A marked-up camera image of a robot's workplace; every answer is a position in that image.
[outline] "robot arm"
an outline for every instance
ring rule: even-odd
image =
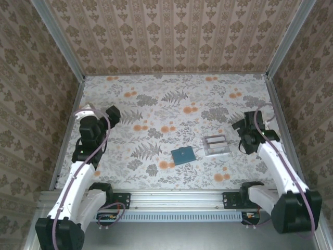
[[[265,141],[256,129],[255,122],[273,146],[277,148],[286,166],[275,149]],[[278,135],[273,130],[265,129],[261,112],[258,112],[257,121],[254,121],[254,112],[246,112],[245,118],[233,124],[233,128],[237,130],[241,138],[240,144],[244,147],[246,153],[257,152],[265,162],[277,187],[277,192],[275,192],[267,189],[261,182],[243,183],[240,188],[242,200],[245,203],[258,204],[270,214],[273,226],[279,233],[309,231],[311,229],[310,216],[300,193],[301,190],[310,205],[315,229],[317,229],[322,198],[319,192],[310,191],[309,187],[294,171],[282,149]]]
[[[90,106],[87,105],[84,109],[90,109]],[[108,119],[111,128],[113,128],[120,120],[120,112],[112,106],[106,110],[106,113],[109,115]],[[81,138],[78,140],[73,153],[73,164],[69,177],[47,218],[39,218],[35,225],[42,250],[54,249],[52,227],[59,210],[60,215],[56,225],[57,246],[59,249],[79,250],[82,249],[84,233],[93,216],[103,205],[112,203],[111,184],[94,183],[89,187],[91,178],[104,153],[102,149],[85,165],[82,165],[105,140],[108,129],[107,121],[105,118],[98,119],[94,112],[90,110],[79,112],[76,117],[80,119]],[[87,196],[83,197],[85,190],[88,188]]]

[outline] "metal frame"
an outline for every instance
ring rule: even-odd
[[[38,14],[41,16],[43,22],[45,23],[49,33],[52,35],[56,44],[58,45],[61,53],[65,57],[67,63],[71,67],[73,73],[78,79],[79,83],[82,84],[84,81],[84,71],[81,68],[79,62],[77,61],[75,54],[73,53],[70,45],[59,28],[55,18],[53,17],[51,11],[47,7],[46,1],[41,0],[31,0],[32,4],[36,8]]]
[[[276,115],[276,120],[281,131],[281,137],[284,142],[286,149],[286,155],[289,161],[295,168],[301,179],[304,180],[296,152],[294,150],[291,136],[284,119],[284,115],[281,106],[278,101],[278,97],[273,85],[272,79],[265,77],[267,90],[270,95],[274,113]],[[80,86],[80,91],[78,92],[75,99],[75,106],[73,110],[76,110],[83,92],[83,86]],[[66,153],[68,141],[70,138],[72,126],[74,124],[74,117],[71,116],[71,121],[66,130],[65,140],[61,147],[61,152],[59,154],[59,159],[57,161],[57,168],[54,175],[53,182],[50,186],[50,190],[53,189],[56,179],[58,177],[58,171],[61,170],[63,163],[63,158]],[[128,192],[131,193],[131,213],[137,212],[224,212],[224,211],[241,211],[241,210],[227,210],[223,207],[223,201],[221,195],[223,192],[235,192],[238,190],[114,190],[114,192]],[[32,221],[32,226],[30,228],[27,242],[24,250],[28,249],[39,249],[39,242],[37,240],[34,225],[39,217],[45,217],[47,213],[54,206],[60,194],[60,190],[45,191],[41,193],[39,203],[37,205],[37,210],[35,217]],[[323,215],[320,218],[318,229],[315,233],[316,241],[319,249],[330,249],[332,244],[332,239]]]
[[[298,174],[298,176],[304,181],[304,175],[302,173],[301,165],[298,161],[298,157],[295,151],[295,147],[293,146],[292,139],[288,130],[288,126],[286,123],[286,119],[283,115],[283,111],[281,108],[281,104],[279,102],[274,83],[272,77],[265,77],[267,90],[271,98],[271,102],[274,108],[274,114],[276,117],[277,124],[280,129],[281,139],[283,141],[286,155],[293,166],[294,170]],[[323,212],[321,212],[321,216],[319,218],[318,228],[315,232],[315,237],[317,240],[317,244],[319,249],[333,249],[333,240],[330,234],[330,231],[327,226],[327,222],[325,220]]]
[[[223,192],[238,192],[238,190],[113,190],[115,193],[131,193],[129,214],[148,213],[187,213],[201,214],[210,212],[216,215],[232,212],[255,212],[257,209],[224,209]],[[38,250],[39,241],[34,225],[39,217],[46,217],[57,201],[61,190],[43,191],[37,204],[27,241],[23,250]]]
[[[74,126],[74,123],[75,123],[75,116],[73,115],[73,113],[79,108],[80,101],[81,101],[81,98],[82,98],[82,95],[83,95],[84,86],[85,86],[84,82],[79,85],[78,92],[76,94],[75,101],[74,101],[74,104],[73,104],[72,112],[71,112],[71,115],[70,115],[69,120],[68,120],[66,132],[65,132],[65,135],[63,137],[62,144],[61,144],[60,152],[59,152],[58,159],[57,159],[57,162],[56,162],[56,167],[54,169],[53,176],[52,176],[52,179],[51,179],[51,182],[50,182],[50,185],[49,185],[49,190],[53,190],[55,188],[56,183],[57,183],[57,179],[58,179],[59,174],[61,172],[63,161],[65,159],[67,147],[68,147],[68,144],[69,144],[69,141],[70,141],[70,138],[71,138],[71,134],[72,134],[72,130],[73,130],[73,126]]]
[[[312,7],[316,3],[316,0],[305,0],[302,1],[300,7],[298,8],[295,16],[293,17],[286,34],[284,35],[276,53],[274,54],[272,61],[267,69],[269,77],[273,77],[276,73],[278,67],[282,63],[282,60],[285,58],[289,48],[294,42],[298,32],[303,26],[306,18],[308,17]]]

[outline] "cable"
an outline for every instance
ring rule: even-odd
[[[123,212],[121,213],[121,215],[109,226],[109,228],[111,228],[111,227],[113,227],[122,217],[123,217],[123,215],[124,215],[124,213],[125,213],[125,210],[126,210],[126,206],[125,206],[125,204],[123,204],[123,203],[121,203],[121,202],[115,202],[115,203],[112,203],[112,204],[110,204],[110,205],[107,205],[107,206],[105,206],[105,207],[101,207],[100,209],[99,209],[99,211],[101,211],[101,210],[104,210],[104,209],[107,209],[107,208],[109,208],[109,207],[112,207],[112,206],[115,206],[115,205],[121,205],[122,207],[123,207]],[[100,219],[102,218],[102,216],[101,217],[99,217],[98,218],[98,221],[97,221],[97,224],[99,225],[99,226],[101,226],[101,224],[100,224]]]
[[[306,199],[305,197],[305,194],[303,193],[302,191],[302,188],[300,186],[300,184],[298,183],[298,181],[296,180],[295,176],[293,176],[292,172],[290,171],[287,163],[285,162],[284,158],[282,157],[280,151],[276,148],[276,146],[271,142],[271,140],[269,140],[266,135],[263,134],[263,132],[260,130],[259,126],[258,126],[258,122],[257,122],[257,114],[258,114],[258,111],[264,107],[264,106],[267,106],[267,105],[270,105],[270,106],[273,106],[272,104],[270,103],[266,103],[264,105],[262,105],[261,107],[257,108],[256,111],[254,112],[254,120],[255,120],[255,127],[256,129],[259,131],[259,133],[261,134],[261,136],[267,141],[267,143],[274,149],[274,151],[276,152],[276,154],[278,155],[278,157],[280,158],[282,164],[285,166],[289,176],[291,177],[293,183],[296,185],[298,191],[300,192],[303,200],[304,200],[304,204],[308,210],[308,213],[309,213],[309,217],[310,217],[310,222],[311,222],[311,234],[309,237],[303,237],[300,235],[300,237],[304,238],[304,239],[309,239],[309,238],[312,238],[314,236],[314,231],[315,231],[315,223],[314,223],[314,217],[313,217],[313,214],[312,214],[312,211],[311,211],[311,207],[309,205],[309,202],[308,200]]]
[[[68,186],[67,186],[67,188],[66,188],[66,190],[65,190],[65,193],[63,194],[62,200],[61,200],[61,202],[60,202],[59,208],[58,208],[58,210],[57,210],[57,213],[56,213],[56,216],[55,216],[55,218],[54,218],[53,225],[52,225],[52,243],[53,243],[53,247],[54,247],[55,250],[59,250],[59,248],[58,248],[58,246],[57,246],[57,239],[56,239],[56,226],[57,226],[57,222],[58,222],[58,219],[59,219],[59,216],[60,216],[61,210],[62,210],[62,208],[63,208],[63,205],[64,205],[65,200],[66,200],[66,198],[67,198],[67,195],[68,195],[68,193],[69,193],[69,191],[70,191],[70,188],[72,187],[72,184],[73,184],[74,180],[76,179],[76,177],[78,176],[78,174],[79,174],[79,172],[81,171],[81,169],[82,169],[82,168],[84,167],[84,165],[86,165],[87,162],[90,161],[90,160],[94,157],[94,155],[95,155],[95,154],[96,154],[96,153],[97,153],[97,152],[103,147],[103,145],[107,142],[107,140],[108,140],[108,138],[109,138],[109,136],[110,136],[110,133],[111,133],[111,124],[110,124],[110,121],[109,121],[109,118],[108,118],[109,116],[108,116],[105,112],[102,112],[102,111],[97,110],[97,109],[79,109],[79,110],[75,111],[73,115],[76,115],[77,113],[82,112],[82,111],[93,111],[93,112],[97,112],[97,113],[103,115],[103,116],[105,117],[105,119],[106,119],[107,124],[108,124],[108,132],[107,132],[107,134],[106,134],[104,140],[102,141],[102,143],[99,145],[99,147],[96,148],[96,150],[93,151],[92,154],[89,155],[88,158],[87,158],[84,162],[82,162],[82,164],[78,167],[78,169],[77,169],[76,172],[74,173],[74,175],[73,175],[71,181],[69,182],[69,184],[68,184]]]

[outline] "black bracket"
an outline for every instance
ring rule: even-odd
[[[249,199],[249,188],[252,186],[264,185],[260,181],[244,182],[239,192],[224,192],[223,206],[224,209],[255,209],[258,208],[256,203]]]
[[[39,218],[35,225],[36,234],[42,250],[51,250],[52,242],[52,226],[54,219],[50,216],[47,218]],[[63,220],[58,220],[56,225],[57,246],[60,250],[81,250],[84,243],[84,232],[80,224],[75,224],[73,221],[64,217]]]

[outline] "pink cable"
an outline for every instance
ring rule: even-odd
[[[69,182],[69,184],[68,184],[68,186],[65,190],[65,193],[63,194],[62,200],[60,202],[59,208],[58,208],[57,213],[56,213],[56,217],[54,218],[53,225],[52,225],[52,243],[53,243],[53,247],[54,247],[55,250],[59,250],[59,248],[57,246],[57,239],[56,239],[56,226],[57,226],[57,222],[58,222],[58,219],[59,219],[59,216],[60,216],[60,213],[61,213],[61,208],[63,207],[63,205],[65,203],[65,200],[66,200],[66,197],[67,197],[67,195],[70,191],[70,188],[72,187],[72,184],[73,184],[74,180],[78,176],[78,174],[81,171],[81,169],[83,168],[83,166],[86,165],[87,162],[90,161],[91,158],[93,158],[94,155],[96,155],[96,153],[103,147],[103,145],[107,142],[107,140],[109,138],[109,135],[111,133],[111,124],[110,124],[110,121],[108,119],[109,116],[105,112],[102,112],[102,111],[97,110],[97,109],[79,109],[79,110],[75,111],[73,115],[76,115],[77,113],[82,112],[82,111],[93,111],[93,112],[97,112],[97,113],[103,115],[106,119],[107,124],[108,124],[108,132],[106,134],[106,137],[105,137],[104,141],[100,144],[100,146],[98,148],[96,148],[96,150],[93,151],[93,153],[91,155],[89,155],[89,157],[78,167],[78,169],[74,173],[71,181]]]
[[[302,188],[300,186],[300,184],[297,182],[295,176],[293,176],[292,172],[290,171],[287,163],[285,162],[284,158],[282,157],[280,151],[275,147],[275,145],[266,137],[266,135],[263,134],[263,132],[260,130],[259,126],[258,126],[258,123],[257,123],[257,114],[258,114],[258,111],[259,109],[261,109],[262,107],[264,106],[267,106],[267,105],[270,105],[270,106],[273,106],[272,104],[270,103],[267,103],[267,104],[264,104],[262,105],[261,107],[257,108],[256,111],[254,112],[254,125],[256,127],[256,129],[259,131],[259,133],[261,134],[261,136],[267,141],[267,143],[269,143],[269,145],[274,149],[274,151],[276,152],[276,154],[278,155],[278,157],[280,158],[281,162],[283,163],[283,165],[285,166],[289,176],[291,177],[293,183],[296,185],[297,189],[299,190],[303,200],[304,200],[304,203],[305,203],[305,206],[306,206],[306,209],[308,210],[308,213],[309,213],[309,217],[310,217],[310,221],[311,221],[311,234],[310,236],[308,237],[303,237],[301,236],[302,238],[304,239],[310,239],[314,236],[314,231],[315,231],[315,223],[314,223],[314,217],[313,217],[313,214],[312,214],[312,211],[311,211],[311,207],[309,205],[309,202],[308,200],[306,199],[305,197],[305,194],[303,193],[302,191]]]

